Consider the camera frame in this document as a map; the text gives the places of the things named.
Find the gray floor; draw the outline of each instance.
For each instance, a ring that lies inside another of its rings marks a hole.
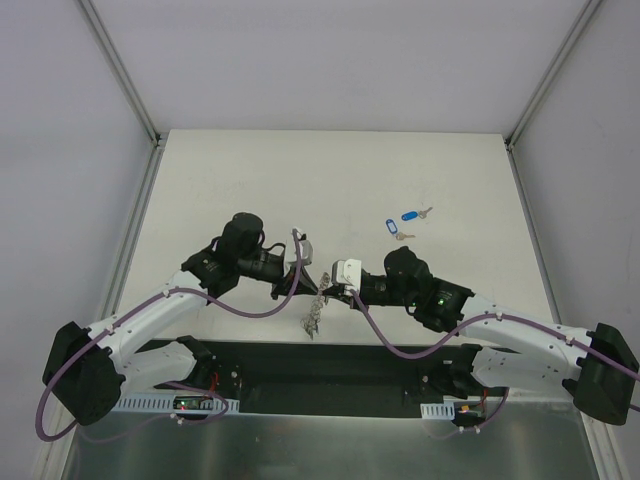
[[[104,438],[145,418],[112,413],[85,432]],[[160,420],[106,445],[76,435],[63,478],[598,478],[580,417],[569,405],[511,403],[480,435],[428,436],[451,428],[420,420],[257,415],[194,427]]]

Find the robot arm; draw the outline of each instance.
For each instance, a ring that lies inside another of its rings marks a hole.
[[[296,254],[284,246],[284,251],[275,255],[273,247],[262,246],[262,228],[255,215],[237,214],[220,237],[189,257],[181,270],[141,305],[84,329],[71,322],[58,331],[43,381],[49,385],[54,376],[58,379],[51,391],[78,423],[96,422],[122,395],[131,392],[176,380],[206,383],[221,366],[190,336],[156,350],[139,350],[187,312],[205,307],[211,298],[216,301],[234,288],[241,276],[271,283],[274,299],[288,292],[318,293],[304,269],[313,256],[306,236],[294,231]],[[429,384],[441,394],[467,398],[469,392],[483,387],[561,392],[572,396],[574,405],[586,414],[606,423],[624,424],[634,380],[564,341],[564,335],[583,344],[590,340],[592,349],[637,372],[638,362],[613,327],[599,324],[590,332],[554,325],[563,334],[558,339],[521,323],[502,321],[503,316],[517,313],[476,296],[468,288],[434,277],[428,265],[407,247],[389,253],[384,269],[384,275],[371,275],[362,270],[359,260],[340,260],[334,264],[333,285],[322,295],[351,308],[359,308],[356,300],[363,308],[401,306],[435,332],[452,332],[460,322],[482,315],[482,321],[468,324],[460,333],[498,345],[462,345],[460,360],[443,364],[429,375]],[[296,272],[299,281],[291,292]],[[69,366],[72,357],[78,361]],[[229,388],[232,394],[237,393],[233,389],[239,388],[238,382],[232,381]]]
[[[386,275],[376,276],[363,271],[358,260],[340,260],[334,264],[333,286],[323,295],[351,308],[359,308],[354,291],[365,306],[403,306],[407,314],[436,332],[451,332],[460,322],[485,317],[459,334],[497,347],[463,345],[468,351],[464,360],[445,365],[438,375],[429,377],[429,383],[443,394],[466,398],[478,387],[542,391],[573,397],[579,410],[605,423],[625,423],[635,380],[564,340],[566,336],[590,344],[593,350],[637,372],[638,362],[615,328],[598,324],[592,332],[552,325],[562,338],[549,335],[523,324],[543,322],[532,322],[465,287],[435,278],[408,247],[389,253],[384,267]],[[523,322],[503,321],[503,316]]]
[[[216,299],[234,288],[241,276],[271,283],[271,296],[276,299],[291,290],[295,266],[300,261],[301,272],[293,294],[317,293],[317,287],[304,269],[313,258],[306,236],[295,231],[296,250],[290,253],[291,249],[285,245],[280,255],[274,255],[262,248],[262,227],[262,221],[255,215],[237,214],[220,237],[187,259],[181,270],[142,304],[84,329],[71,322],[58,331],[43,375],[46,385],[76,352],[105,330],[110,332],[53,387],[53,393],[78,423],[96,422],[128,393],[168,381],[198,383],[202,377],[208,378],[215,369],[213,356],[190,336],[180,337],[156,350],[136,352],[186,313],[207,306],[207,295]],[[114,328],[124,316],[126,323]]]

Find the white table surface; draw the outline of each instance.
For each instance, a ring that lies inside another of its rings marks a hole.
[[[400,220],[427,207],[433,211],[426,220]],[[500,135],[173,130],[121,305],[164,283],[240,211],[263,219],[265,245],[285,241],[293,226],[303,229],[314,246],[307,269],[316,282],[346,258],[381,274],[385,255],[408,245],[435,276],[551,321]],[[387,218],[416,238],[397,241]],[[241,279],[221,300],[259,312],[276,305],[269,292],[268,284]],[[309,342],[300,319],[311,301],[296,297],[262,320],[209,306],[159,337]],[[396,344],[429,345],[440,337],[402,308],[371,313]],[[337,301],[323,309],[314,342],[379,343],[361,314]]]

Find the cable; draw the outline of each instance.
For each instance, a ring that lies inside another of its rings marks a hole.
[[[476,433],[480,433],[480,431],[482,429],[484,429],[485,427],[487,427],[489,424],[491,424],[496,417],[498,416],[498,414],[502,411],[502,409],[504,408],[504,406],[507,403],[507,398],[509,397],[509,389],[507,388],[504,392],[504,395],[502,397],[502,400],[500,400],[500,403],[498,404],[498,406],[496,407],[496,409],[491,413],[491,415],[489,415],[487,417],[487,419],[482,422],[480,425],[476,425],[475,427],[466,427],[466,428],[458,428],[457,430],[454,430],[451,433],[448,433],[447,435],[444,435],[442,437],[437,436],[437,435],[432,435],[429,434],[429,436],[431,438],[434,438],[435,440],[447,440],[448,438],[451,438],[459,433],[465,433],[465,432],[476,432]]]
[[[228,312],[231,312],[235,315],[239,315],[246,318],[266,318],[271,315],[275,315],[276,313],[280,312],[284,307],[286,307],[289,301],[291,301],[291,299],[293,298],[293,295],[296,289],[298,288],[298,281],[300,280],[300,273],[302,271],[302,256],[300,253],[300,241],[298,240],[298,231],[295,228],[292,231],[292,235],[293,235],[293,241],[296,248],[296,271],[293,277],[293,284],[291,285],[291,290],[289,290],[289,293],[287,294],[287,297],[284,299],[284,301],[280,305],[278,305],[276,308],[269,310],[268,312],[264,312],[264,313],[242,312],[236,308],[233,308],[229,305],[222,303],[220,300],[216,298],[210,297],[206,293],[203,293],[199,290],[195,290],[192,288],[176,287],[169,290],[169,294],[179,293],[179,292],[192,293],[194,295],[198,295],[200,297],[207,299],[211,303],[219,306],[220,308]],[[163,298],[166,298],[166,297],[162,292],[148,298],[147,300],[142,302],[140,305],[133,308],[129,312],[125,313],[122,317],[120,317],[115,322],[113,322],[112,328],[113,329],[119,328],[123,323],[125,323],[131,317],[140,313],[145,308],[149,307],[150,305],[154,304],[155,302]],[[100,332],[98,335],[96,335],[96,337],[93,338],[89,343],[87,343],[80,350],[74,353],[71,356],[71,358],[69,358],[64,363],[64,365],[60,367],[60,369],[53,375],[51,380],[49,380],[49,383],[45,386],[44,392],[42,392],[42,396],[40,397],[40,401],[38,402],[38,408],[36,410],[36,422],[35,422],[36,434],[38,435],[38,438],[40,438],[40,440],[42,440],[43,442],[55,442],[56,440],[61,439],[66,434],[68,434],[71,430],[73,430],[73,428],[78,424],[77,420],[73,420],[67,427],[65,427],[60,432],[54,435],[49,435],[44,431],[44,427],[42,425],[43,417],[44,417],[44,408],[47,404],[47,400],[49,399],[49,395],[51,395],[53,391],[53,388],[60,381],[60,378],[62,378],[62,376],[67,372],[67,370],[69,370],[69,368],[71,368],[73,364],[75,364],[80,358],[82,358],[82,356],[85,353],[87,353],[89,350],[91,350],[91,348],[93,348],[95,345],[100,343],[100,341],[102,341],[102,339],[104,339],[110,333],[111,332],[109,330],[105,329],[102,332]]]
[[[478,403],[476,403],[476,404],[469,405],[469,408],[471,408],[471,407],[482,407],[483,413],[486,413],[487,412],[487,408],[486,408],[485,402],[486,402],[488,396],[489,396],[489,389],[485,388],[482,391],[482,397],[480,397],[480,401]]]
[[[271,250],[273,250],[276,247],[282,247],[283,249],[287,248],[287,246],[284,243],[278,242],[278,243],[274,243],[269,248],[265,248],[264,251],[265,252],[270,252]]]
[[[233,313],[235,315],[238,315],[239,317],[245,317],[245,318],[266,318],[266,317],[270,317],[271,315],[275,315],[276,313],[282,311],[282,309],[284,307],[287,306],[287,304],[291,301],[291,299],[293,298],[293,295],[296,293],[296,289],[298,288],[298,282],[300,281],[300,274],[302,272],[302,257],[301,257],[301,253],[300,253],[300,241],[298,240],[297,237],[297,230],[294,230],[294,234],[293,234],[293,239],[295,240],[295,245],[296,245],[296,272],[295,275],[293,276],[293,284],[291,285],[291,289],[289,290],[289,293],[287,293],[286,298],[284,299],[284,301],[278,305],[276,308],[269,310],[268,312],[264,312],[264,313],[249,313],[249,312],[243,312],[241,310],[238,310],[237,308],[231,307],[229,305],[227,305],[226,303],[222,303],[220,300],[218,300],[217,298],[211,297],[209,295],[207,295],[204,292],[201,292],[200,290],[196,290],[194,288],[187,288],[187,287],[175,287],[172,288],[171,290],[169,290],[169,294],[174,294],[174,293],[191,293],[193,295],[197,295],[199,297],[202,297],[206,300],[208,300],[209,302],[213,303],[214,305],[217,305],[218,307],[222,308],[223,310],[226,310],[227,312]]]
[[[445,343],[447,343],[449,341],[449,339],[455,337],[458,332],[460,332],[461,330],[465,329],[469,325],[471,325],[473,323],[476,323],[476,322],[480,322],[482,320],[486,320],[487,318],[497,318],[496,314],[494,314],[494,313],[485,313],[485,314],[482,314],[482,315],[477,315],[477,316],[475,316],[473,318],[470,318],[469,320],[465,320],[465,321],[461,322],[456,328],[451,330],[449,333],[447,333],[444,337],[442,337],[438,342],[436,342],[433,346],[429,347],[428,349],[426,349],[426,350],[424,350],[422,352],[418,352],[418,353],[406,353],[406,352],[403,352],[401,350],[398,350],[396,347],[394,347],[391,344],[391,342],[389,342],[389,340],[387,340],[387,338],[384,336],[384,334],[382,333],[382,331],[380,330],[380,328],[378,327],[376,322],[371,317],[371,314],[369,313],[369,311],[368,311],[367,307],[365,306],[365,304],[362,302],[362,299],[360,298],[360,295],[358,295],[358,292],[352,289],[351,293],[353,295],[353,298],[356,300],[356,303],[358,304],[358,307],[360,308],[360,311],[364,315],[364,318],[366,318],[367,322],[369,322],[369,325],[371,326],[371,328],[375,332],[376,336],[383,343],[383,345],[385,347],[387,347],[387,349],[391,353],[397,355],[400,358],[404,358],[404,359],[407,359],[407,360],[417,360],[417,359],[420,359],[420,358],[425,358],[425,357],[431,355],[433,352],[435,352],[439,348],[441,348]],[[628,375],[629,377],[633,378],[636,382],[640,382],[640,375],[638,373],[634,372],[633,370],[628,369],[627,367],[625,367],[623,365],[620,365],[618,362],[616,362],[614,360],[611,360],[606,355],[603,355],[602,353],[598,352],[597,350],[594,350],[593,348],[585,345],[584,343],[576,340],[575,338],[567,337],[566,335],[564,335],[563,333],[560,333],[557,330],[553,330],[552,328],[545,327],[544,325],[541,325],[538,322],[534,322],[533,320],[528,320],[526,318],[516,317],[515,315],[507,315],[506,313],[503,313],[502,314],[502,320],[509,320],[511,322],[516,322],[516,323],[521,323],[523,325],[527,325],[529,327],[532,327],[532,328],[535,328],[535,329],[540,330],[542,332],[545,332],[545,333],[551,335],[552,337],[555,337],[555,338],[557,338],[559,340],[562,340],[563,342],[567,343],[568,345],[574,345],[574,346],[578,347],[580,350],[583,350],[583,351],[587,352],[588,354],[593,355],[598,360],[606,363],[607,365],[615,368],[616,370],[619,370],[620,372],[624,373],[625,375]],[[638,407],[636,405],[630,405],[629,408],[631,410],[636,411],[636,412],[640,412],[640,407]]]
[[[224,397],[221,397],[217,393],[214,393],[214,392],[211,392],[211,391],[208,391],[208,390],[201,390],[201,389],[195,388],[195,387],[189,387],[187,385],[182,385],[181,383],[177,383],[177,382],[167,382],[166,385],[174,387],[176,390],[187,390],[187,391],[190,391],[190,392],[199,393],[199,394],[201,394],[203,396],[207,396],[207,397],[211,398],[212,400],[213,399],[219,400],[224,405],[224,410],[222,410],[221,412],[216,413],[215,415],[208,415],[207,418],[204,419],[204,420],[189,420],[189,419],[183,418],[181,424],[184,424],[184,425],[203,425],[203,424],[206,424],[206,423],[211,423],[211,422],[219,419],[220,417],[222,417],[225,413],[227,413],[229,411],[229,402],[227,402],[227,400]],[[96,445],[104,445],[105,443],[111,443],[111,442],[114,442],[116,440],[120,440],[121,438],[128,437],[129,435],[134,435],[134,434],[138,433],[140,430],[142,430],[144,427],[149,425],[150,423],[154,423],[157,420],[161,420],[163,418],[164,419],[171,419],[171,418],[174,418],[174,417],[172,417],[170,415],[167,415],[166,413],[162,413],[162,414],[159,414],[159,415],[154,415],[153,417],[147,418],[146,420],[144,420],[143,422],[139,423],[135,427],[127,430],[126,432],[122,432],[122,433],[119,433],[117,435],[114,435],[112,437],[107,437],[107,438],[99,438],[99,439],[91,438],[90,436],[88,436],[83,431],[83,429],[79,429],[79,434],[84,440],[86,440],[89,443],[93,443],[93,444],[96,444]]]

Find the key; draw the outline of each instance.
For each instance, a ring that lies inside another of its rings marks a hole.
[[[416,238],[415,235],[407,235],[406,233],[396,233],[396,240],[404,240],[405,238]]]
[[[418,212],[418,216],[419,216],[420,218],[427,218],[427,215],[429,215],[429,212],[430,212],[431,210],[433,210],[433,207],[429,207],[429,208],[427,208],[426,210],[420,210],[420,211]]]

